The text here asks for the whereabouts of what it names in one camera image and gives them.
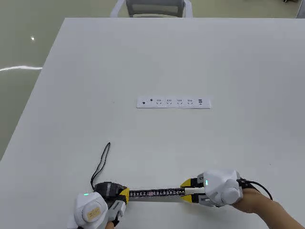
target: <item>power strip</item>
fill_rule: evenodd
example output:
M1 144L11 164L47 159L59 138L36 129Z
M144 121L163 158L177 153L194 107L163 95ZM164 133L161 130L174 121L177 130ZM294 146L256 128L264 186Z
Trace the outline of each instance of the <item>power strip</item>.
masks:
M138 97L137 108L188 108L210 109L211 103L208 98L201 97Z

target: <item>gray floor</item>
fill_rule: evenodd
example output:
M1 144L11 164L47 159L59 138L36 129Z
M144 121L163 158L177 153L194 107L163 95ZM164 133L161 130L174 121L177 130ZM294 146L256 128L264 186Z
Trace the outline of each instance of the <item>gray floor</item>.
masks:
M194 17L294 18L299 3L191 0ZM2 0L0 7L0 159L65 17L108 17L115 0ZM124 7L120 17L127 17Z

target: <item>hand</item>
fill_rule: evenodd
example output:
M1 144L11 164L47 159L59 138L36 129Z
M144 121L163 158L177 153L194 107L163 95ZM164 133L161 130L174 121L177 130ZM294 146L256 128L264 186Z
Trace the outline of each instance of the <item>hand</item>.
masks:
M112 222L107 223L105 229L114 229L114 225Z
M246 188L243 190L243 198L232 206L245 213L256 213L259 206L265 203L265 201L271 201L265 197L259 191Z

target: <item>cable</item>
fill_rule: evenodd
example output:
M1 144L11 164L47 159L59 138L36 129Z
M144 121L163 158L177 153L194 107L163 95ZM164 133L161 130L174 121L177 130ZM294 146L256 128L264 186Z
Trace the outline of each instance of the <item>cable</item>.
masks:
M272 198L270 192L269 192L264 186L262 186L260 183L257 183L257 182L255 182L255 181L251 181L251 180L246 180L245 183L246 183L246 184L255 184L255 185L258 185L258 186L261 187L263 190L265 190L265 192L268 194L269 198L270 198L271 200L273 200L273 198Z
M104 150L103 150L103 153L102 153L102 156L101 156L101 161L100 161L99 165L97 166L95 172L93 173L93 175L91 177L90 184L91 184L91 187L92 187L93 190L94 190L94 186L93 186L94 179L104 169L104 166L106 165L106 159L107 159L107 155L108 155L110 146L111 146L111 143L108 142L107 145L105 146ZM103 156L104 156L105 153L106 153L106 155L105 155L104 163L102 165L102 168L98 171L98 169L99 169L99 167L100 167L100 165L102 163L102 159L103 159Z

